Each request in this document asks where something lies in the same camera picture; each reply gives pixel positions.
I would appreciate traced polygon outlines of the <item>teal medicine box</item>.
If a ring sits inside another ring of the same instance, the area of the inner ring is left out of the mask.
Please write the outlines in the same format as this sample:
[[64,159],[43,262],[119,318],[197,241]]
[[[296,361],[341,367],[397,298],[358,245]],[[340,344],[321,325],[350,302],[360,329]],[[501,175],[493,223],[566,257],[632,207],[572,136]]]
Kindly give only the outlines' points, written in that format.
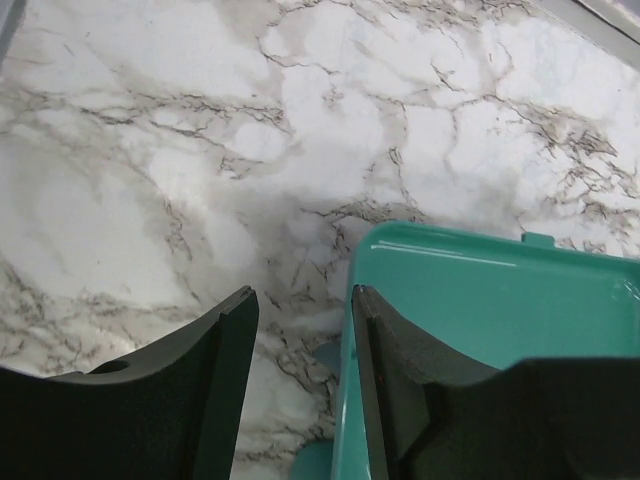
[[519,240],[388,222],[352,259],[339,346],[317,354],[339,376],[336,433],[297,454],[294,479],[375,479],[369,469],[352,293],[376,289],[404,318],[483,364],[534,358],[639,363],[639,264]]

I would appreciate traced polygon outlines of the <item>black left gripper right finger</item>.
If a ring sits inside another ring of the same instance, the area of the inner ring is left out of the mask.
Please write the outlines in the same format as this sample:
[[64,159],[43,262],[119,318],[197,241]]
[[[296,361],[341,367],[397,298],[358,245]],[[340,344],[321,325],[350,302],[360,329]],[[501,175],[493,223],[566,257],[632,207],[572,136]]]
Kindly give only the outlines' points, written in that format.
[[499,370],[352,293],[375,479],[635,479],[639,363],[534,358]]

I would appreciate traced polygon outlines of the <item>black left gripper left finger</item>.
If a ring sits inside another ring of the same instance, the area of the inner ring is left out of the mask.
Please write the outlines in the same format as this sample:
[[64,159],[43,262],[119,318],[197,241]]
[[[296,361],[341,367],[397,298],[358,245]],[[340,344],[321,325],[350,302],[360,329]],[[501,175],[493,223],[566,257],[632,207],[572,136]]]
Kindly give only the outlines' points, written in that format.
[[1,372],[5,479],[226,479],[259,319],[243,287],[87,372]]

